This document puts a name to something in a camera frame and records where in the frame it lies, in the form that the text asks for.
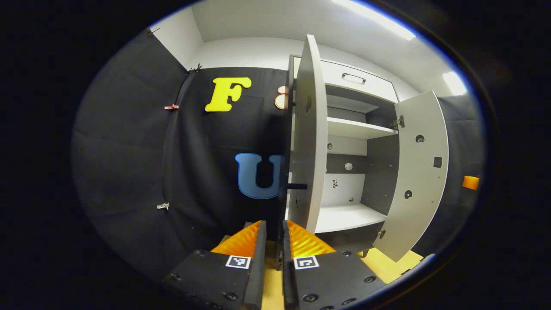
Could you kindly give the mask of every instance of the ceiling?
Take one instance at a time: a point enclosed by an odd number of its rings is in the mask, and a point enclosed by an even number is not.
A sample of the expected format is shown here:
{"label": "ceiling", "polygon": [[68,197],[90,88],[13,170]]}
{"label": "ceiling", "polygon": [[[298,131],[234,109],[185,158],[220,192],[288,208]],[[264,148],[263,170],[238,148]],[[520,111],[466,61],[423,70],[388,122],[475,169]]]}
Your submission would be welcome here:
{"label": "ceiling", "polygon": [[446,89],[442,74],[452,70],[419,36],[407,41],[331,0],[205,0],[192,10],[205,42],[263,36],[304,41],[312,34],[318,44],[364,58],[420,92]]}

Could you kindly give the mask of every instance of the drawer handle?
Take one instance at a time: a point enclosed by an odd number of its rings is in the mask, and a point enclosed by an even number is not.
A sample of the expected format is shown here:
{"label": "drawer handle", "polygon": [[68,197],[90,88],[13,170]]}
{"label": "drawer handle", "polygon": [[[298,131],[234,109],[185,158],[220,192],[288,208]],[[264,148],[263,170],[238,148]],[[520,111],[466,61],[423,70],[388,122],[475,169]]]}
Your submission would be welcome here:
{"label": "drawer handle", "polygon": [[362,79],[362,82],[361,82],[362,84],[365,83],[365,81],[367,81],[367,80],[366,80],[365,78],[363,78],[363,77],[355,76],[355,75],[350,74],[350,73],[343,73],[342,78],[344,78],[345,76],[353,76],[353,77],[361,78],[361,79]]}

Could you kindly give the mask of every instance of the open cabinet door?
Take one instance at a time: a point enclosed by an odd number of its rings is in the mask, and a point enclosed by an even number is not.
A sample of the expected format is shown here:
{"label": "open cabinet door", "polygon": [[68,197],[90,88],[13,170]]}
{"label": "open cabinet door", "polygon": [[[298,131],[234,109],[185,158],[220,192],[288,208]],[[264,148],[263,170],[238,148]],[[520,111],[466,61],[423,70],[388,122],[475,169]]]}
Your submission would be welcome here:
{"label": "open cabinet door", "polygon": [[398,180],[385,223],[373,246],[400,260],[425,232],[438,209],[448,170],[446,123],[430,90],[395,105],[398,127]]}
{"label": "open cabinet door", "polygon": [[291,182],[306,184],[307,189],[289,190],[288,219],[314,233],[327,161],[327,97],[320,52],[313,35],[306,36],[295,91]]}

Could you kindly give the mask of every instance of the wooden floor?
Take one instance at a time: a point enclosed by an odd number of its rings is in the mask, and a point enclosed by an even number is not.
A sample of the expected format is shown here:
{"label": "wooden floor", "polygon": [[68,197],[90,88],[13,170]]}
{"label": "wooden floor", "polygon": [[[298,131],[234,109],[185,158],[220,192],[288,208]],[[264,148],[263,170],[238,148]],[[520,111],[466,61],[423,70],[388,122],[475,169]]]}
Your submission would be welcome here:
{"label": "wooden floor", "polygon": [[[390,283],[413,268],[423,258],[409,251],[401,260],[394,262],[377,249],[369,250],[361,260],[385,283]],[[266,262],[264,270],[264,295],[262,310],[283,309],[282,272],[277,271],[279,263],[274,261],[274,241],[266,241]]]}

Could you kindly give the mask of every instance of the cabinet shelf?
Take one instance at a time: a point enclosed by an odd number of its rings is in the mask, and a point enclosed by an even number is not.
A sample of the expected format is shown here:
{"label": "cabinet shelf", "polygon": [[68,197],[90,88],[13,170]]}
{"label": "cabinet shelf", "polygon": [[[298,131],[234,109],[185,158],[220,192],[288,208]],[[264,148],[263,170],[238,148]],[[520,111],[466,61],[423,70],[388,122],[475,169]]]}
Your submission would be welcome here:
{"label": "cabinet shelf", "polygon": [[384,222],[386,216],[363,204],[322,205],[316,233],[342,231]]}
{"label": "cabinet shelf", "polygon": [[327,133],[333,136],[373,139],[398,134],[398,131],[362,122],[327,118]]}

